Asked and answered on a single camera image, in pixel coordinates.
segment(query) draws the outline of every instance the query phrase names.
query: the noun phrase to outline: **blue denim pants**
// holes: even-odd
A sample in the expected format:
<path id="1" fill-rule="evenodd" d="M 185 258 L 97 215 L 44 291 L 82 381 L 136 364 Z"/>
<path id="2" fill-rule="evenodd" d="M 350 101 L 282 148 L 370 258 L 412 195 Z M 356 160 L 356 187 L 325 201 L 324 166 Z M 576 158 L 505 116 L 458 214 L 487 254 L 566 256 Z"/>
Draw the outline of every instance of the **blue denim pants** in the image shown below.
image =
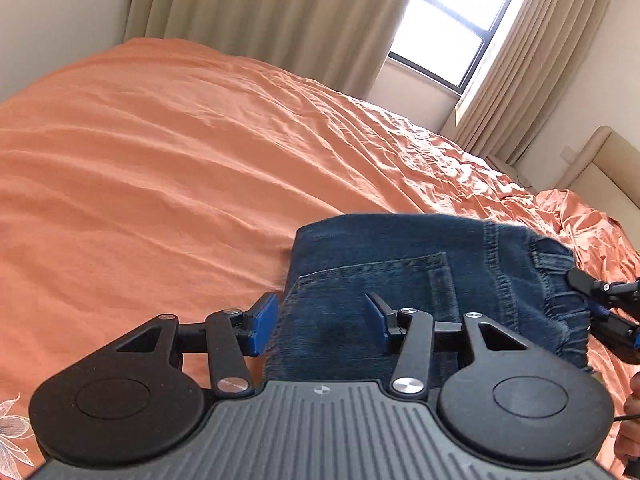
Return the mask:
<path id="1" fill-rule="evenodd" d="M 436 321 L 481 312 L 580 368 L 587 367 L 586 299 L 564 280 L 575 265 L 557 241 L 510 224 L 439 214 L 350 214 L 300 228 L 265 378 L 378 379 L 397 356 L 380 353 L 364 322 L 365 293 Z M 436 354 L 432 386 L 457 371 Z"/>

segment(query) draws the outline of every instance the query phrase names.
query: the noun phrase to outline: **flower pattern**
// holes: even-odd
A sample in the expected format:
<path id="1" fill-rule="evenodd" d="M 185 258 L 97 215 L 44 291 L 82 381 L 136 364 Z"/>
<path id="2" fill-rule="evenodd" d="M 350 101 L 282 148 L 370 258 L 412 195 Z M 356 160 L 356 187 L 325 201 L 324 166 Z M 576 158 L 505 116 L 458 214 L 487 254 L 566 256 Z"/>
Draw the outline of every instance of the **flower pattern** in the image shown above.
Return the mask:
<path id="1" fill-rule="evenodd" d="M 12 440 L 23 440 L 33 436 L 29 419 L 21 415 L 7 415 L 20 399 L 6 400 L 0 404 L 0 478 L 22 480 L 16 460 L 33 467 L 27 456 L 28 449 L 21 449 Z"/>

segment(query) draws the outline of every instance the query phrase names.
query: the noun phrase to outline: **window frame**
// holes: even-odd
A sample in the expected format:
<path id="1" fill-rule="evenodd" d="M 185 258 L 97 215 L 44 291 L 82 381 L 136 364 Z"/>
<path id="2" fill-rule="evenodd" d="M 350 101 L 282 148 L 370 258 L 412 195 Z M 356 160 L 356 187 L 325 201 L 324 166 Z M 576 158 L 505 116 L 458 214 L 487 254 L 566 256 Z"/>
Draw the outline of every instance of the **window frame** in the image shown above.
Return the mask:
<path id="1" fill-rule="evenodd" d="M 475 56 L 473 57 L 473 59 L 471 60 L 471 63 L 467 67 L 465 75 L 462 78 L 462 81 L 460 82 L 459 85 L 455 85 L 447 81 L 443 77 L 431 72 L 431 70 L 428 70 L 425 67 L 418 65 L 417 63 L 414 63 L 410 59 L 402 57 L 393 51 L 389 52 L 388 56 L 391 59 L 397 62 L 400 62 L 410 68 L 413 68 L 414 70 L 417 70 L 418 72 L 421 72 L 424 75 L 436 80 L 438 83 L 453 90 L 457 94 L 462 94 L 465 91 L 466 86 L 471 81 L 471 78 L 473 77 L 473 74 L 475 73 L 476 68 L 478 68 L 478 65 L 480 64 L 482 56 L 484 56 L 484 53 L 489 47 L 491 40 L 494 38 L 495 31 L 498 30 L 498 26 L 500 25 L 500 22 L 502 21 L 502 18 L 504 17 L 504 13 L 507 11 L 507 8 L 509 7 L 511 0 L 503 1 L 502 6 L 498 10 L 498 13 L 495 15 L 494 22 L 491 24 L 491 27 L 488 30 L 484 30 L 484 28 L 478 27 L 475 23 L 466 19 L 464 16 L 460 15 L 455 10 L 449 9 L 449 7 L 444 5 L 440 0 L 422 0 L 422 1 L 432 5 L 433 7 L 436 7 L 437 9 L 440 9 L 442 12 L 444 12 L 445 14 L 447 14 L 448 16 L 456 20 L 458 23 L 460 23 L 460 25 L 463 25 L 463 27 L 467 28 L 468 30 L 471 30 L 476 36 L 480 38 L 481 40 L 480 46 L 478 47 L 478 50 L 476 50 Z"/>

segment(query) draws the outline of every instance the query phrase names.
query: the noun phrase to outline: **headboard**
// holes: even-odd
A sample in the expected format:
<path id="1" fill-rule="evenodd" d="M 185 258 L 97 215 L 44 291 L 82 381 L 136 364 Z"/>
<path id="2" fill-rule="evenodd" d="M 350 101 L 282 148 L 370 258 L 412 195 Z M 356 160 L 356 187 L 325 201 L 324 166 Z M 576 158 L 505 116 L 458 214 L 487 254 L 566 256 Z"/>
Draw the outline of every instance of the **headboard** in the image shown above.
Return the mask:
<path id="1" fill-rule="evenodd" d="M 640 152 L 609 126 L 595 131 L 556 187 L 615 218 L 640 249 Z"/>

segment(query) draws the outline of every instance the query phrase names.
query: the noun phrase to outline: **orange bedsheet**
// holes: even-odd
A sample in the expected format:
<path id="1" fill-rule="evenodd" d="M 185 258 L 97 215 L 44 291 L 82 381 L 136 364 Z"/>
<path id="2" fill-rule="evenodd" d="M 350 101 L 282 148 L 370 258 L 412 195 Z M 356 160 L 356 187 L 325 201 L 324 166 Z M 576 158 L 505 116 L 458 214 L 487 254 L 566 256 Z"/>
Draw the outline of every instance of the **orange bedsheet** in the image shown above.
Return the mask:
<path id="1" fill-rule="evenodd" d="M 442 137 L 264 63 L 134 40 L 0 104 L 0 401 L 19 396 L 0 404 L 0 476 L 42 460 L 24 419 L 41 381 L 158 313 L 196 322 L 281 289 L 296 229 L 346 212 L 519 222 L 601 278 L 640 274 L 620 228 L 571 193 L 535 198 Z M 632 370 L 590 355 L 620 410 Z M 202 360 L 186 367 L 206 383 Z"/>

